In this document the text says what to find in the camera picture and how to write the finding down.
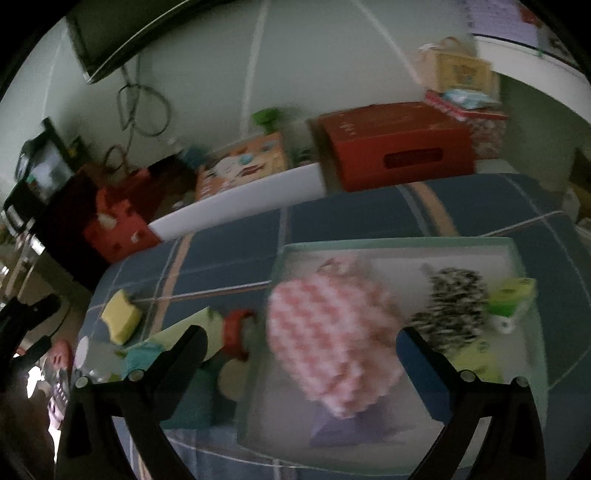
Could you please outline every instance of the pink checkered cloth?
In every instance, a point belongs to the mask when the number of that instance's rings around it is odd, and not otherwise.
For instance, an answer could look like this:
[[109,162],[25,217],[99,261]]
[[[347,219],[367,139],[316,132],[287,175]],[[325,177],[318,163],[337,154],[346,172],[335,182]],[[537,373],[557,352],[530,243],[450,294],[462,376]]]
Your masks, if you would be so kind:
[[280,283],[269,297],[269,346],[312,401],[337,418],[364,411],[404,372],[395,341],[401,316],[390,293],[354,258]]

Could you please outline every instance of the red patterned box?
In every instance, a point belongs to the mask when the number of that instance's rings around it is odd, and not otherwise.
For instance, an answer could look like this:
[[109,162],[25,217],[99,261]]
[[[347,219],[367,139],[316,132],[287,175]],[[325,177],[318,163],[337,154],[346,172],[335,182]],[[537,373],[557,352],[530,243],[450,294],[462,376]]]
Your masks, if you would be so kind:
[[465,110],[439,96],[437,92],[428,90],[425,103],[448,114],[455,120],[466,122],[470,127],[472,148],[478,160],[499,158],[503,135],[505,134],[507,115],[499,110],[479,109]]

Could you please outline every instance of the cable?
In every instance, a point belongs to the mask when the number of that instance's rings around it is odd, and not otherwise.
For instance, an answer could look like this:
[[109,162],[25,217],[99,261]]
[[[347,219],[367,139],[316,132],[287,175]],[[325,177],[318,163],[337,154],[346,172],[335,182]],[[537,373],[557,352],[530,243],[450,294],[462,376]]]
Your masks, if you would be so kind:
[[57,331],[64,325],[64,322],[66,321],[66,318],[70,314],[71,310],[72,310],[72,304],[70,303],[68,305],[68,308],[67,308],[63,318],[61,319],[60,324],[57,326],[57,328],[55,330],[53,330],[53,332],[51,334],[48,335],[49,338],[52,338],[57,333]]
[[[173,109],[168,99],[155,88],[148,85],[144,85],[140,82],[140,67],[141,53],[138,54],[137,62],[135,64],[135,81],[131,79],[129,72],[127,71],[127,67],[125,65],[121,67],[121,74],[123,75],[125,85],[123,85],[117,92],[117,110],[119,112],[119,125],[121,126],[121,130],[126,131],[127,129],[129,129],[129,138],[127,140],[127,146],[125,148],[125,156],[129,155],[129,150],[131,149],[131,144],[134,140],[134,134],[136,132],[138,133],[138,135],[148,138],[155,138],[159,135],[162,135],[162,133],[164,133],[164,131],[170,125],[173,115]],[[133,95],[131,102],[127,101],[128,105],[126,109],[124,109],[123,106],[124,92],[126,94],[125,100],[129,100],[130,94]],[[142,92],[146,95],[151,95],[152,97],[156,98],[156,100],[160,101],[166,109],[166,122],[164,126],[156,132],[148,132],[146,130],[143,130],[138,126],[136,122],[139,99]]]

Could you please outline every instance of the orange stripe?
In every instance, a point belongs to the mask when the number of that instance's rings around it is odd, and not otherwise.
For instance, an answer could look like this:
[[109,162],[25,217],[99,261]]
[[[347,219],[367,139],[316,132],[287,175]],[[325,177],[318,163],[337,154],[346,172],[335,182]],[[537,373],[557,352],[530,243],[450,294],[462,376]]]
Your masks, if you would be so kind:
[[[185,236],[181,241],[181,244],[178,246],[177,256],[174,259],[173,266],[170,267],[170,272],[168,273],[168,277],[166,282],[164,282],[164,287],[162,289],[162,296],[163,297],[170,297],[173,294],[174,286],[177,284],[178,274],[183,266],[183,262],[187,257],[187,253],[189,251],[189,247],[191,246],[191,240],[193,239],[194,233]],[[163,300],[158,302],[158,308],[156,309],[156,313],[154,314],[154,321],[152,322],[152,328],[150,329],[150,335],[158,333],[162,329],[162,324],[164,323],[164,316],[166,315],[166,310],[168,309],[168,305],[170,304],[170,300]]]
[[410,187],[416,192],[429,212],[431,220],[437,227],[439,236],[460,236],[452,218],[431,187],[422,181],[411,183]]

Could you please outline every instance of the red box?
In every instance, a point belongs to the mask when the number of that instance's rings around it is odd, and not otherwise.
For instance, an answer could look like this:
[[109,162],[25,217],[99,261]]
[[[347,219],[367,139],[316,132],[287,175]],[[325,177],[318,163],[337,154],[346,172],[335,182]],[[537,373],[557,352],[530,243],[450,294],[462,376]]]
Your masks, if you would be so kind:
[[507,115],[499,110],[481,108],[466,110],[439,96],[437,92],[428,90],[425,103],[462,122],[470,129],[472,148],[476,158],[499,158],[506,130]]
[[422,102],[330,113],[319,124],[348,192],[474,173],[469,128]]

